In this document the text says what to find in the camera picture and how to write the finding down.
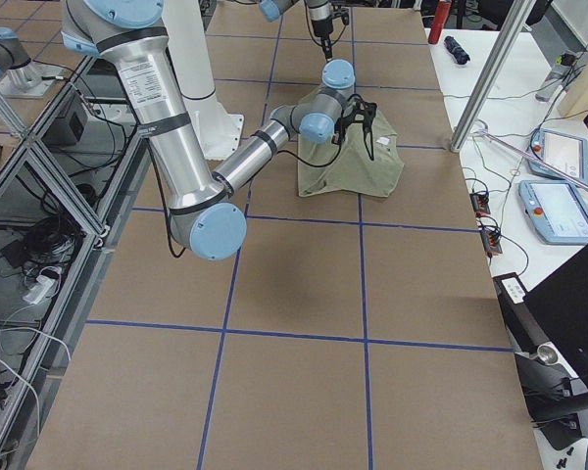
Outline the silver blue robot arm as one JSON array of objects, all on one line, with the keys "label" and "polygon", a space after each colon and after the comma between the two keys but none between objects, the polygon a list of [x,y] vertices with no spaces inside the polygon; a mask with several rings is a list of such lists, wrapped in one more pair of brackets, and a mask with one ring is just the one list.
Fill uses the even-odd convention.
[{"label": "silver blue robot arm", "polygon": [[202,36],[202,20],[174,16],[162,1],[64,1],[61,6],[65,46],[115,66],[138,133],[155,149],[157,174],[170,190],[168,235],[199,258],[226,259],[239,250],[246,217],[230,199],[293,134],[315,144],[332,140],[340,145],[348,127],[358,123],[367,149],[373,149],[377,106],[356,93],[352,64],[332,59],[309,102],[276,108],[266,125],[210,169],[187,110],[189,100],[173,71],[179,62],[167,54],[170,40],[180,39],[184,30]]},{"label": "silver blue robot arm", "polygon": [[263,0],[259,10],[269,23],[282,22],[288,39],[307,39],[326,62],[333,59],[334,12],[330,1]]}]

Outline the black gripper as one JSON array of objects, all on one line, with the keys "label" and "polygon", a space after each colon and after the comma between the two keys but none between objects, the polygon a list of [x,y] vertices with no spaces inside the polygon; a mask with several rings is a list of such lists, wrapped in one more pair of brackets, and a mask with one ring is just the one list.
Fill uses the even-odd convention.
[{"label": "black gripper", "polygon": [[374,143],[372,125],[375,117],[376,104],[373,102],[367,102],[361,97],[356,97],[352,101],[351,107],[348,109],[348,114],[339,118],[335,122],[332,143],[337,146],[342,146],[346,138],[348,127],[358,123],[363,127],[363,140],[367,156],[373,161]]},{"label": "black gripper", "polygon": [[330,35],[333,32],[332,19],[313,20],[313,32],[315,37],[320,40],[325,59],[330,61],[333,58],[330,38]]}]

